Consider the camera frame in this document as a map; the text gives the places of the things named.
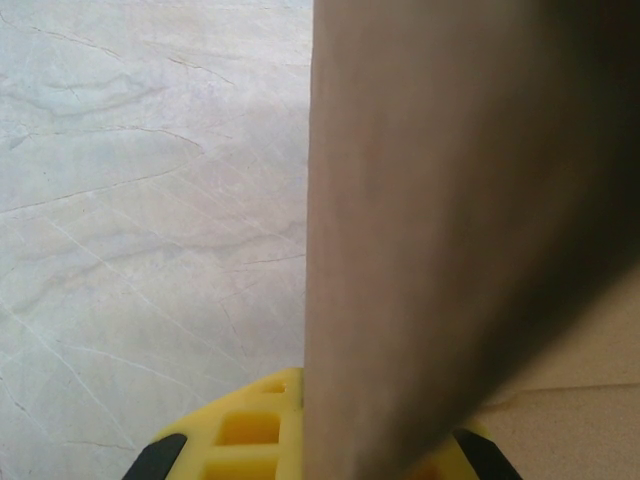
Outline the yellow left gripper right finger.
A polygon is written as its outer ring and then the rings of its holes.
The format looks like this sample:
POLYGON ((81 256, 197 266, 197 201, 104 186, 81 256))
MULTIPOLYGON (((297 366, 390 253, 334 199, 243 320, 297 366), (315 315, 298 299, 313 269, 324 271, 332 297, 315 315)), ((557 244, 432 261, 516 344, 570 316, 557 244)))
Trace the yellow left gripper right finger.
POLYGON ((413 470, 415 480, 518 480, 518 472, 477 421, 456 428, 413 470))

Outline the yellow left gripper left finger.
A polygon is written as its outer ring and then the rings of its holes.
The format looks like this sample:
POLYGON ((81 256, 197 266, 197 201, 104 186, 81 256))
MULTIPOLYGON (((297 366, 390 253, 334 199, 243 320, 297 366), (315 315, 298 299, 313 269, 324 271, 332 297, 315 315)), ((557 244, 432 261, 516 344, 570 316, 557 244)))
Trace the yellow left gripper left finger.
POLYGON ((126 479, 300 479, 303 370, 288 368, 161 430, 126 479))

